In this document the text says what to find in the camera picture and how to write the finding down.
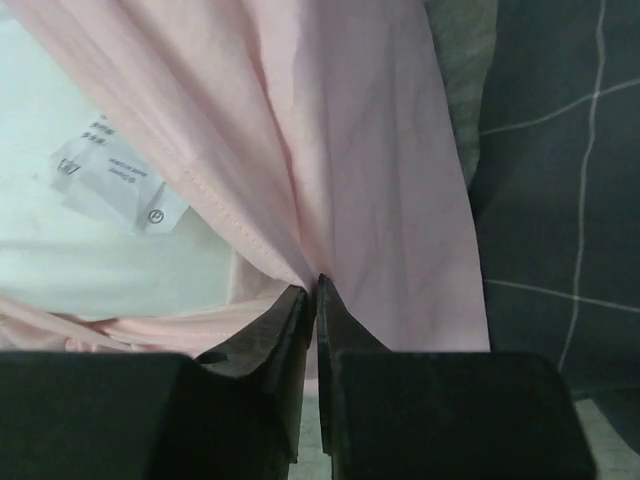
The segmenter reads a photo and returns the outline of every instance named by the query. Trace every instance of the plaid cloth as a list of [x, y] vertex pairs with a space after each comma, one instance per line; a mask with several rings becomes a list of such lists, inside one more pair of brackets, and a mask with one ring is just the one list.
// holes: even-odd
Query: plaid cloth
[[640, 451], [640, 2], [503, 0], [470, 196], [493, 347]]

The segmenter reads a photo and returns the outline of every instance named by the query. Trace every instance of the pink fabric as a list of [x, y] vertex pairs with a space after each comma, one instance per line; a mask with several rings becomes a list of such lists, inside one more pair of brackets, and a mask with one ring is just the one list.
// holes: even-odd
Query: pink fabric
[[[251, 268], [280, 287], [328, 273], [391, 348], [488, 349], [473, 223], [419, 0], [8, 4]], [[243, 301], [259, 294], [251, 275], [238, 277]], [[85, 326], [6, 298], [0, 311], [35, 329], [23, 347], [51, 344], [53, 332], [89, 350], [197, 351], [202, 338], [185, 332], [224, 331], [230, 318]]]

